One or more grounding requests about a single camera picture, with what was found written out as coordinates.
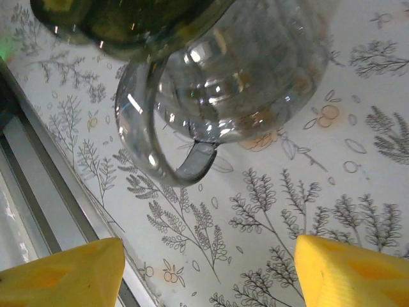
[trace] patterned tablecloth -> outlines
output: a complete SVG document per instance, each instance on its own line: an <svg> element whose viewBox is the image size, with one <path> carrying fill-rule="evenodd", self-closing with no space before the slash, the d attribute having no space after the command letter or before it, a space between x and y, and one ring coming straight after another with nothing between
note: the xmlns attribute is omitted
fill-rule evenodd
<svg viewBox="0 0 409 307"><path fill-rule="evenodd" d="M409 3L342 0L310 103L278 132L222 146L200 184L173 189L117 136L125 64L55 40L28 2L0 0L9 67L168 307L304 306L301 233L409 259ZM157 123L176 165L192 142Z"/></svg>

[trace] glass pitcher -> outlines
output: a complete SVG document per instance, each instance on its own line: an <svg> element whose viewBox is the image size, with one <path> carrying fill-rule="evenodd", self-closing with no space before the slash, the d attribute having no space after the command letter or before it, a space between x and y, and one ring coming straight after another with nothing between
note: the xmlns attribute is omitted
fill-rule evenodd
<svg viewBox="0 0 409 307"><path fill-rule="evenodd" d="M234 0L30 0L35 17L74 45L123 61L156 60L206 32Z"/></svg>
<svg viewBox="0 0 409 307"><path fill-rule="evenodd" d="M327 33L306 0L236 0L200 39L168 58L131 62L116 94L116 122L132 160L163 184L201 180L217 147L279 128L316 91ZM154 128L156 110L194 140L174 170Z"/></svg>

